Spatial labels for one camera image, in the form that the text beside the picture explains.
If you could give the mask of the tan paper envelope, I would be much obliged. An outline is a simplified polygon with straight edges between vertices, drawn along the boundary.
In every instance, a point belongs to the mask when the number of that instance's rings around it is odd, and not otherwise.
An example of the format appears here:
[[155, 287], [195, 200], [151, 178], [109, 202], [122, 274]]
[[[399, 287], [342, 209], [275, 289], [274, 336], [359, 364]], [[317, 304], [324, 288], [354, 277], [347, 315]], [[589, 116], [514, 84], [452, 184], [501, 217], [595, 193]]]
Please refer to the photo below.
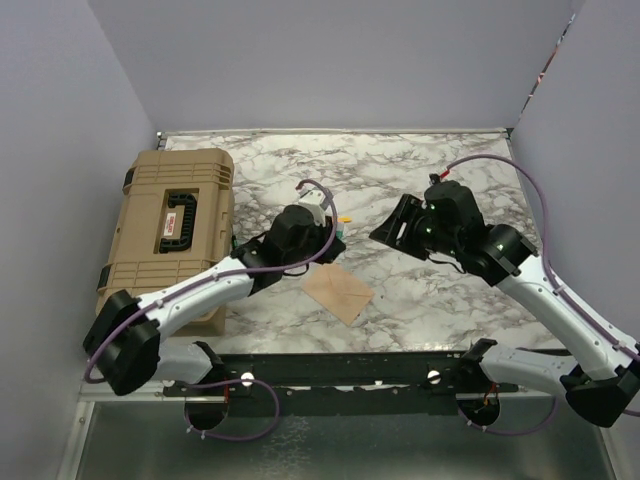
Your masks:
[[374, 291], [340, 265], [318, 267], [303, 291], [347, 326], [351, 326], [374, 297]]

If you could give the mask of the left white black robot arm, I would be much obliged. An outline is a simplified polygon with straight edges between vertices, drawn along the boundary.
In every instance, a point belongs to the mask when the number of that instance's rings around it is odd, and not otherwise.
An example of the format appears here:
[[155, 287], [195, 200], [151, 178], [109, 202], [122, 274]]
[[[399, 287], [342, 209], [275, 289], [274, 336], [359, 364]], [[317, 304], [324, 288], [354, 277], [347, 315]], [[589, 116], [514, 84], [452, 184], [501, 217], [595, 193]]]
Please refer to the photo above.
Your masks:
[[166, 340], [202, 315], [277, 283], [288, 270], [332, 262], [345, 249], [336, 231], [332, 201], [289, 205], [263, 238], [251, 239], [210, 269], [139, 297], [113, 293], [83, 341], [85, 382], [107, 383], [118, 396], [151, 380], [189, 384], [202, 395], [214, 392], [221, 371], [211, 348], [198, 342], [168, 346]]

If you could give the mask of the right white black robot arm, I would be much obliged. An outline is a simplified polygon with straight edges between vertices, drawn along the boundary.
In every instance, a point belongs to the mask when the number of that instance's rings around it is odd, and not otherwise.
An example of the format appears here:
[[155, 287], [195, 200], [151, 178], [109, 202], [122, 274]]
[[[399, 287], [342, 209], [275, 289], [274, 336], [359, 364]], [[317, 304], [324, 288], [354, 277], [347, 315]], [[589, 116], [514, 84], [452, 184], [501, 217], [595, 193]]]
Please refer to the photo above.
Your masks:
[[582, 419], [612, 426], [639, 392], [639, 363], [624, 353], [636, 342], [590, 307], [564, 299], [551, 283], [541, 254], [517, 229], [487, 225], [472, 191], [456, 181], [431, 185], [423, 198], [404, 194], [370, 239], [411, 257], [433, 253], [454, 258], [463, 272], [511, 297], [566, 347], [554, 356], [476, 342], [462, 357], [461, 383], [481, 391], [491, 383], [514, 384], [562, 397]]

